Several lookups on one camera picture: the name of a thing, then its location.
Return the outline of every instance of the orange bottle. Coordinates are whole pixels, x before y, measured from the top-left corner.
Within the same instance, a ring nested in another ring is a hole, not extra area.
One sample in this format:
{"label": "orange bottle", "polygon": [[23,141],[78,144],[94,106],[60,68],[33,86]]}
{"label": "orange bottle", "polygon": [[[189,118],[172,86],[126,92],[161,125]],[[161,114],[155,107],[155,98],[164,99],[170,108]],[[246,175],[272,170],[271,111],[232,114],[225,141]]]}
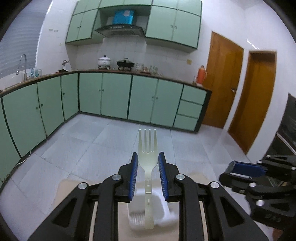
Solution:
{"label": "orange bottle", "polygon": [[196,77],[196,83],[202,85],[202,83],[204,82],[206,77],[207,77],[207,72],[205,70],[205,67],[202,65],[198,69],[198,73],[197,73],[197,77]]}

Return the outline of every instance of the faucet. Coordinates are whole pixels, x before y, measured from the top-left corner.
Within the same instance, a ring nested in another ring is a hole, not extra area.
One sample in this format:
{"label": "faucet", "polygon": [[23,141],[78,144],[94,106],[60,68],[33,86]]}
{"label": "faucet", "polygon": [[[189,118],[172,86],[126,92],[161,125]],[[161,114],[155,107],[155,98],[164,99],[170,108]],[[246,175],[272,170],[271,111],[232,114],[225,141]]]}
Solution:
{"label": "faucet", "polygon": [[[27,80],[27,56],[25,54],[23,54],[21,57],[20,57],[20,63],[22,61],[22,57],[25,57],[25,73],[24,73],[24,80],[26,81]],[[19,63],[19,67],[17,68],[17,72],[16,74],[18,75],[19,74],[19,69],[20,69],[20,63]]]}

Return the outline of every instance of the countertop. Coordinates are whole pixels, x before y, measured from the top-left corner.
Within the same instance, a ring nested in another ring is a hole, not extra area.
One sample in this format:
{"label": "countertop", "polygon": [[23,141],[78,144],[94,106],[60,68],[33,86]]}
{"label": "countertop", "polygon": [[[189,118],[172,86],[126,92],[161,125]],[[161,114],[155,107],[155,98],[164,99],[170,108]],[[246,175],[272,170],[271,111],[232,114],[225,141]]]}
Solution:
{"label": "countertop", "polygon": [[187,83],[181,80],[177,80],[177,79],[173,79],[173,78],[169,78],[169,77],[165,77],[165,76],[155,76],[155,75],[151,75],[151,74],[145,74],[145,73],[139,73],[139,72],[127,72],[127,71],[120,71],[120,70],[101,70],[101,69],[76,69],[76,70],[70,70],[68,72],[62,72],[62,73],[54,73],[54,74],[48,74],[48,75],[44,75],[41,77],[37,77],[37,78],[33,78],[33,79],[29,79],[27,81],[23,81],[20,82],[18,84],[15,84],[13,86],[10,86],[2,91],[0,91],[0,96],[3,95],[7,95],[8,93],[11,93],[17,89],[20,89],[22,87],[31,85],[31,84],[35,84],[38,83],[40,81],[46,80],[46,79],[50,79],[53,77],[58,77],[58,76],[62,76],[62,75],[66,75],[66,74],[74,74],[74,73],[116,73],[116,74],[132,74],[132,75],[138,75],[138,76],[145,76],[145,77],[150,77],[150,78],[157,78],[160,80],[168,80],[168,81],[172,81],[172,82],[176,82],[176,83],[180,83],[180,84],[184,84],[184,85],[188,85],[188,86],[192,86],[198,89],[202,89],[202,90],[206,90],[206,91],[210,91],[202,86],[199,85],[193,85],[192,83]]}

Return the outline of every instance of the pot lid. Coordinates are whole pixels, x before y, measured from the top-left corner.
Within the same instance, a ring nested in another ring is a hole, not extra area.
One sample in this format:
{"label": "pot lid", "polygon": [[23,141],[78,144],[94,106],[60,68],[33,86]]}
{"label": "pot lid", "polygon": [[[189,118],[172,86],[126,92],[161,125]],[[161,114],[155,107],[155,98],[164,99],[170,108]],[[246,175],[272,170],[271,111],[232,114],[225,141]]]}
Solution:
{"label": "pot lid", "polygon": [[117,61],[117,62],[120,62],[120,63],[130,63],[130,64],[134,64],[134,62],[132,62],[132,61],[129,61],[129,60],[128,60],[128,58],[124,58],[124,59],[122,59],[122,60],[119,60],[119,61]]}
{"label": "pot lid", "polygon": [[106,57],[106,55],[104,55],[104,57],[99,58],[99,60],[111,60],[111,59]]}

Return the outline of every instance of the drawer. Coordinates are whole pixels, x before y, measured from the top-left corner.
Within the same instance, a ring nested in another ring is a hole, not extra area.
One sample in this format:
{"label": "drawer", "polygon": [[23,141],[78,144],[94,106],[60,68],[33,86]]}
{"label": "drawer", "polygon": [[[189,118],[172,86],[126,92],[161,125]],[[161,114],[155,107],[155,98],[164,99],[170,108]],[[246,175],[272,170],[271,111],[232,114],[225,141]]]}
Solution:
{"label": "drawer", "polygon": [[181,99],[192,101],[194,103],[203,104],[207,92],[195,87],[184,85]]}
{"label": "drawer", "polygon": [[195,118],[176,115],[174,127],[194,131],[196,123],[197,123],[197,119]]}
{"label": "drawer", "polygon": [[201,111],[202,111],[202,105],[180,100],[178,114],[199,118]]}

